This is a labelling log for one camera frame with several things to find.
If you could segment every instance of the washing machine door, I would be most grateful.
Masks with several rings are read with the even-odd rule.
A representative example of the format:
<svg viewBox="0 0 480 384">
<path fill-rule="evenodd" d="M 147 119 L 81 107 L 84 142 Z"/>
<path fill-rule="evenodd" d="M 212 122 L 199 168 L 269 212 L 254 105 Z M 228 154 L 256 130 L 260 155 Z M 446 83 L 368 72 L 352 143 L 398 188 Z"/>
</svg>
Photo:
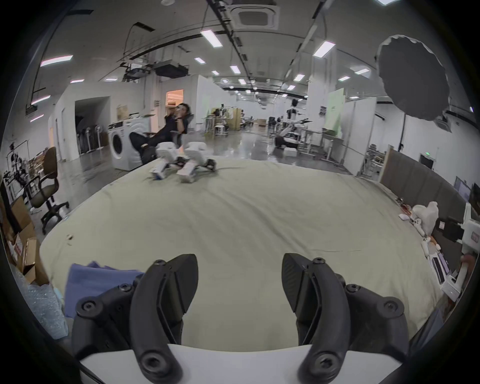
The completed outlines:
<svg viewBox="0 0 480 384">
<path fill-rule="evenodd" d="M 110 139 L 110 149 L 115 158 L 120 159 L 123 154 L 124 145 L 123 145 L 123 129 L 115 130 L 111 134 Z"/>
</svg>

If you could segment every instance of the washing machine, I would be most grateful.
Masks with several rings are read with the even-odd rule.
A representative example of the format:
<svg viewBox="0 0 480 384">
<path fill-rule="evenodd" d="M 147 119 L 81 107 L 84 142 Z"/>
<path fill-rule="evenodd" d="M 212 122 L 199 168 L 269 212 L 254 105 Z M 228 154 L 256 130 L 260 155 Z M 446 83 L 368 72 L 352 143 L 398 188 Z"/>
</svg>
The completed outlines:
<svg viewBox="0 0 480 384">
<path fill-rule="evenodd" d="M 142 165 L 139 153 L 132 147 L 131 132 L 151 132 L 150 117 L 139 117 L 113 123 L 108 127 L 112 164 L 116 169 L 131 171 Z"/>
</svg>

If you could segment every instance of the office chair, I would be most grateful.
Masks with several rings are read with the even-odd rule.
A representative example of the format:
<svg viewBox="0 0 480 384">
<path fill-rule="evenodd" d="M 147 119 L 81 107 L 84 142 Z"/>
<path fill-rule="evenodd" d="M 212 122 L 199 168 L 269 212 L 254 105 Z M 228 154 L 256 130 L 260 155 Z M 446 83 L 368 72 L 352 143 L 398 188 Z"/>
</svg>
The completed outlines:
<svg viewBox="0 0 480 384">
<path fill-rule="evenodd" d="M 58 221 L 62 220 L 62 217 L 59 214 L 60 208 L 63 206 L 69 208 L 68 202 L 59 205 L 52 205 L 48 200 L 51 199 L 54 203 L 55 199 L 53 198 L 53 195 L 59 190 L 59 181 L 57 179 L 57 149 L 55 147 L 49 148 L 45 153 L 43 160 L 43 172 L 45 174 L 43 178 L 40 178 L 40 176 L 35 176 L 32 180 L 30 180 L 30 183 L 37 179 L 39 180 L 39 192 L 37 192 L 37 194 L 30 199 L 30 203 L 35 208 L 40 208 L 44 203 L 47 204 L 48 212 L 45 213 L 41 218 L 42 233 L 45 235 L 45 227 L 47 226 L 48 221 L 54 216 L 58 218 Z M 42 183 L 47 179 L 53 179 L 54 183 L 42 186 Z"/>
</svg>

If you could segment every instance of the black pants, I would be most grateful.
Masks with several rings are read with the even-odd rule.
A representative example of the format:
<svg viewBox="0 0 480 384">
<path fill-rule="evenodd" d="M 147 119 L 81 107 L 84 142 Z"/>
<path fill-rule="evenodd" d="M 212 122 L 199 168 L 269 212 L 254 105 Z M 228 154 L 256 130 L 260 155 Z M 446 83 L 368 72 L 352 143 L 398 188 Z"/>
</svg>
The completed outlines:
<svg viewBox="0 0 480 384">
<path fill-rule="evenodd" d="M 132 143 L 132 146 L 140 154 L 140 158 L 142 159 L 142 164 L 147 164 L 150 161 L 153 161 L 156 159 L 155 148 L 158 144 L 163 143 L 165 141 L 170 141 L 164 135 L 155 135 L 150 138 L 147 138 L 143 135 L 140 135 L 137 132 L 131 132 L 129 137 L 130 137 L 130 142 Z"/>
</svg>

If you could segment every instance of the cable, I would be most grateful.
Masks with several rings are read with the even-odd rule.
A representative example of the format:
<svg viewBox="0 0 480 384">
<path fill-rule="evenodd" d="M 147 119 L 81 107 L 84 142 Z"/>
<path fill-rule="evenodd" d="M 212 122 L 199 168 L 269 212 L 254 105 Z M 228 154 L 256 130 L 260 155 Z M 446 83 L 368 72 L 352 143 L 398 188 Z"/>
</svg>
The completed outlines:
<svg viewBox="0 0 480 384">
<path fill-rule="evenodd" d="M 205 18 L 207 17 L 207 11 L 208 11 L 208 3 L 207 3 L 207 7 L 205 8 L 205 13 L 204 13 L 204 20 L 202 21 L 202 28 L 200 28 L 200 30 L 202 30 L 204 28 L 204 25 L 205 25 Z"/>
</svg>

